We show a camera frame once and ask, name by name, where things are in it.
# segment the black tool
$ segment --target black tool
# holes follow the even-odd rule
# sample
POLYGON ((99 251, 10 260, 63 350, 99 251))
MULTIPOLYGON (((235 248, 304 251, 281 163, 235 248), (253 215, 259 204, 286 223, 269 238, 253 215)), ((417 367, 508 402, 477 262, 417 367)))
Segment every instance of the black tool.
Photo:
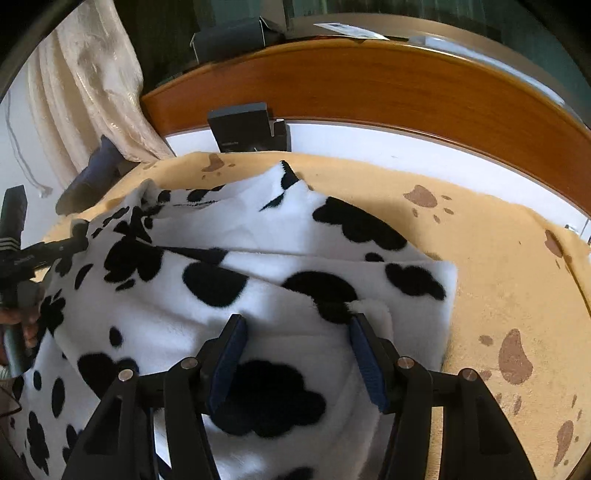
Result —
POLYGON ((232 315, 220 336, 167 372, 123 370, 76 442, 62 480, 158 480, 155 408, 164 407, 174 480, 219 480, 201 414, 224 401, 246 345, 246 321, 232 315))
MULTIPOLYGON (((49 267, 58 258, 73 255, 88 247, 87 223, 73 229, 73 237, 60 242, 38 243, 21 250, 21 234, 27 215, 27 196, 23 185, 6 190, 0 216, 0 308, 18 307, 18 284, 49 267)), ((4 348, 11 376, 17 377, 30 366, 20 325, 5 329, 4 348)))
POLYGON ((535 480, 517 435, 475 370, 426 370, 378 338, 362 314, 349 324, 349 337, 369 398, 382 413, 396 414, 379 480, 425 478, 433 407, 443 407, 440 480, 535 480))
MULTIPOLYGON (((431 409, 444 407, 440 480, 535 480, 531 465, 478 374, 431 372, 376 337, 356 315, 350 341, 369 396, 396 413, 379 480, 424 480, 431 409)), ((201 414, 224 401, 246 344, 246 321, 233 315, 196 357, 168 372, 123 370, 80 435, 62 480, 219 480, 201 414), (154 452, 153 409, 164 407, 171 468, 154 452)))

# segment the black spot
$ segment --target black spot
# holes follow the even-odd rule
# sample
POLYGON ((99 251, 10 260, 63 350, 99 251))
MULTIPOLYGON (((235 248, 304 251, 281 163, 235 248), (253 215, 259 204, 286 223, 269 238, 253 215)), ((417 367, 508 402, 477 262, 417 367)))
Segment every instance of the black spot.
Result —
POLYGON ((47 466, 47 459, 49 458, 49 450, 45 441, 45 432, 43 427, 37 421, 35 412, 29 412, 29 427, 27 428, 27 440, 29 441, 29 452, 35 465, 49 475, 49 467, 47 466))
POLYGON ((205 194, 209 192, 209 190, 205 190, 205 189, 196 189, 196 190, 192 190, 188 195, 187 195, 187 201, 188 202, 200 202, 202 200, 203 197, 205 197, 205 194))
POLYGON ((316 222, 340 225, 348 240, 362 244, 373 240, 384 250, 402 250, 407 240, 387 223, 334 197, 312 214, 316 222))
POLYGON ((123 217, 127 212, 129 212, 129 207, 120 208, 113 215, 108 216, 103 220, 103 227, 106 227, 111 220, 123 217))
POLYGON ((29 471, 29 466, 27 465, 27 458, 25 457, 24 453, 21 453, 21 462, 25 466, 25 470, 29 471))
POLYGON ((346 325, 351 320, 351 311, 343 302, 314 301, 320 316, 330 323, 346 325))
POLYGON ((60 294, 61 290, 53 299, 51 296, 45 297, 39 309, 39 324, 46 327, 52 335, 64 321, 62 310, 66 306, 66 299, 60 298, 60 294))
POLYGON ((211 419, 230 435, 254 431, 259 437, 273 438, 294 426, 317 423, 325 409, 324 397, 306 390, 295 368, 252 360, 238 365, 228 396, 211 419))
POLYGON ((248 277, 204 262, 192 263, 183 272, 183 282, 210 307, 227 307, 242 293, 248 277))
POLYGON ((320 316, 331 323, 348 323, 351 312, 345 302, 358 299, 355 289, 348 282, 326 272, 298 272, 281 286, 312 297, 320 316))
POLYGON ((84 267, 82 267, 80 269, 80 271, 76 274, 76 280, 74 281, 74 290, 78 290, 78 288, 80 288, 80 286, 82 285, 82 281, 84 280, 84 277, 86 276, 86 274, 90 271, 90 269, 93 267, 92 263, 89 263, 88 265, 84 265, 84 267))
POLYGON ((281 286, 308 295, 315 300, 354 301, 358 299, 355 289, 332 273, 298 272, 285 280, 281 286))
POLYGON ((86 384, 99 397, 105 394, 115 377, 129 368, 139 373, 138 364, 132 358, 123 358, 115 363, 106 353, 87 353, 78 359, 78 370, 86 384))
POLYGON ((183 248, 183 247, 164 247, 165 250, 176 254, 184 255, 185 257, 199 260, 210 265, 219 265, 226 258, 228 250, 223 248, 183 248))
POLYGON ((379 254, 376 254, 374 252, 370 252, 368 254, 365 254, 365 261, 366 262, 383 262, 384 258, 379 254))
POLYGON ((314 469, 309 466, 301 466, 293 469, 287 475, 275 477, 275 480, 311 480, 314 476, 314 469))
POLYGON ((35 387, 35 390, 39 391, 41 390, 41 385, 43 383, 41 382, 41 374, 39 373, 39 370, 35 370, 33 372, 33 387, 35 387))
POLYGON ((61 414, 61 409, 64 408, 66 401, 66 389, 64 388, 64 381, 61 378, 56 378, 51 389, 51 411, 53 416, 58 418, 61 414))
POLYGON ((166 202, 170 202, 170 190, 162 190, 159 194, 158 194, 158 199, 157 199, 158 203, 166 203, 166 202))
POLYGON ((133 286, 135 285, 135 279, 130 279, 127 281, 124 281, 121 285, 118 285, 115 288, 115 291, 122 291, 122 290, 127 290, 128 288, 133 288, 133 286))
POLYGON ((151 244, 152 238, 146 232, 144 223, 142 221, 144 216, 144 211, 140 207, 136 206, 131 211, 131 219, 129 220, 129 223, 127 223, 125 220, 122 220, 115 226, 115 228, 113 228, 113 231, 128 237, 140 238, 144 242, 151 244))
POLYGON ((78 437, 81 433, 82 430, 76 432, 76 429, 72 425, 68 425, 66 427, 66 441, 68 442, 68 446, 64 447, 61 451, 61 455, 64 457, 64 462, 68 463, 70 455, 72 454, 72 450, 74 450, 76 442, 78 441, 78 437))
POLYGON ((415 265, 402 267, 396 263, 386 265, 386 276, 402 293, 413 297, 431 295, 436 300, 445 299, 443 286, 433 278, 429 270, 415 265))
POLYGON ((282 193, 281 195, 279 195, 278 197, 275 197, 274 199, 272 199, 262 209, 260 209, 259 212, 262 212, 263 210, 266 210, 268 208, 277 208, 277 207, 279 207, 279 205, 281 205, 281 202, 283 202, 283 198, 285 198, 285 192, 282 193))
POLYGON ((281 178, 281 188, 287 190, 294 183, 300 181, 300 179, 293 172, 289 164, 285 160, 281 160, 281 166, 283 167, 283 177, 281 178))
POLYGON ((114 346, 115 348, 119 348, 123 345, 123 335, 121 335, 121 332, 116 327, 111 327, 109 329, 109 342, 111 343, 111 346, 114 346))
POLYGON ((163 253, 160 248, 125 236, 111 247, 105 258, 105 269, 108 270, 105 281, 109 283, 123 282, 129 279, 136 270, 143 281, 150 281, 160 271, 163 253))
POLYGON ((55 271, 60 274, 61 277, 65 277, 72 268, 72 255, 60 258, 57 263, 55 271))
POLYGON ((24 388, 24 386, 25 379, 22 377, 22 375, 14 379, 14 382, 12 383, 12 396, 16 401, 19 401, 21 399, 22 389, 24 388))

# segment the cow print blanket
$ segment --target cow print blanket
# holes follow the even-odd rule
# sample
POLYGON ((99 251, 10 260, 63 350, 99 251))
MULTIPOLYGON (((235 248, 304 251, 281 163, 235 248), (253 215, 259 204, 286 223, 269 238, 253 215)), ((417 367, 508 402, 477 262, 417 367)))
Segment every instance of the cow print blanket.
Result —
MULTIPOLYGON (((85 252, 51 272, 33 368, 8 435, 35 479, 60 479, 124 368, 168 370, 243 315, 228 399, 204 417, 220 476, 355 479, 384 454, 345 323, 364 312, 399 352, 439 369, 456 283, 368 213, 311 191, 286 162, 212 190, 145 181, 96 218, 85 252)), ((164 415, 157 453, 169 462, 164 415)))

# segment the white sticker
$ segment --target white sticker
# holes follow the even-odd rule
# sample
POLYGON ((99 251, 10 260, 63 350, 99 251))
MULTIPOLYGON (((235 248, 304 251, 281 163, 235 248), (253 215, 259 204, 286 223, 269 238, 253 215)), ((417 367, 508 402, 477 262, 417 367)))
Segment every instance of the white sticker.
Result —
POLYGON ((325 28, 326 30, 332 30, 333 32, 347 35, 353 38, 370 38, 373 40, 389 40, 388 37, 384 37, 379 33, 366 30, 364 28, 353 27, 352 25, 346 25, 344 23, 315 23, 315 26, 325 28))

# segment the white wall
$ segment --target white wall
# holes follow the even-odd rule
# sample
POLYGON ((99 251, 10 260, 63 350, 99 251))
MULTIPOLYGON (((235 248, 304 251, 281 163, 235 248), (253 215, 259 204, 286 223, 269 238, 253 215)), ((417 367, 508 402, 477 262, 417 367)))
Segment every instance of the white wall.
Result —
POLYGON ((27 192, 28 210, 25 230, 22 235, 24 247, 41 241, 49 228, 56 222, 56 201, 62 188, 53 174, 45 157, 27 100, 26 66, 22 68, 10 88, 10 123, 17 138, 22 156, 28 163, 35 179, 53 189, 47 198, 40 198, 38 190, 25 178, 19 164, 6 122, 7 98, 0 103, 0 203, 7 188, 23 184, 27 192))

